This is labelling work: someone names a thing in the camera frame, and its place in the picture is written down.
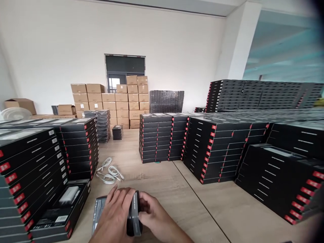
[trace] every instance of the table surface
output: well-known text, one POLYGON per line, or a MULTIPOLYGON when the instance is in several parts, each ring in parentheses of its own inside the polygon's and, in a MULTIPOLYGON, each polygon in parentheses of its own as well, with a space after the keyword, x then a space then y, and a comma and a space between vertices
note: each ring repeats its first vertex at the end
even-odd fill
MULTIPOLYGON (((297 225, 290 225, 250 196, 234 182, 202 185, 182 161, 142 164, 139 130, 124 130, 122 140, 100 144, 98 167, 107 158, 125 180, 118 187, 133 187, 156 197, 177 224, 194 242, 217 243, 304 243, 315 229, 319 214, 297 225)), ((91 238, 95 199, 107 195, 113 185, 98 178, 91 181, 91 192, 69 243, 86 243, 91 238)), ((134 242, 158 242, 144 228, 134 242)))

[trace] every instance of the coiled white cable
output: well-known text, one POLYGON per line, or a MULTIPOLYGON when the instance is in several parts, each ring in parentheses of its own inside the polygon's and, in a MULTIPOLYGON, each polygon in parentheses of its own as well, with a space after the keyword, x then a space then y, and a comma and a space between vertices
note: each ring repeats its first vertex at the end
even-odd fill
POLYGON ((119 172, 119 170, 115 166, 113 166, 113 165, 109 166, 111 162, 112 162, 112 158, 108 157, 102 163, 101 167, 97 169, 96 177, 101 179, 103 181, 103 183, 105 183, 105 184, 114 184, 116 182, 116 179, 119 181, 122 181, 125 179, 124 176, 119 172), (108 167, 109 174, 101 173, 105 167, 108 167))

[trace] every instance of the white wall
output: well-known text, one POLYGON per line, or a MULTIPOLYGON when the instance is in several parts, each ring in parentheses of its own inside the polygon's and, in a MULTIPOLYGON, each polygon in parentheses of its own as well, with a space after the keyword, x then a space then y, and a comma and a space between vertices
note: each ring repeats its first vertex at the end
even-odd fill
POLYGON ((4 110, 4 101, 17 98, 14 84, 11 80, 8 65, 0 47, 0 110, 4 110))
POLYGON ((2 0, 0 35, 17 93, 73 104, 71 83, 107 86, 104 54, 146 56, 149 90, 184 90, 183 111, 205 106, 225 20, 76 0, 2 0))

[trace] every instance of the black device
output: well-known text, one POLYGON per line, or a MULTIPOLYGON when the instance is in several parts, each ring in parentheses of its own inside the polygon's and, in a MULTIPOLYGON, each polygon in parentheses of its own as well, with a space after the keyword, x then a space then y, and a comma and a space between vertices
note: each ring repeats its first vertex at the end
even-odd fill
MULTIPOLYGON (((92 224, 92 234, 94 233, 97 224, 99 222, 100 216, 105 206, 107 196, 102 196, 96 198, 96 203, 94 205, 93 214, 93 224, 92 224)), ((139 221, 138 213, 141 211, 141 206, 139 202, 139 191, 136 191, 133 195, 131 205, 129 206, 126 232, 128 236, 141 236, 143 231, 143 225, 139 221)))

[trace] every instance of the hand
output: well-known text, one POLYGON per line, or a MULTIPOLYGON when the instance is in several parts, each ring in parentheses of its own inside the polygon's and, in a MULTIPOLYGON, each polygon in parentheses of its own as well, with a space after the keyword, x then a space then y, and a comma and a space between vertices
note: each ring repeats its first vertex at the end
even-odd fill
POLYGON ((135 189, 115 185, 107 196, 96 230, 89 243, 129 243, 134 238, 126 234, 129 207, 135 189))
POLYGON ((159 201, 146 192, 140 192, 142 212, 139 220, 163 243, 193 243, 190 237, 174 222, 159 201))

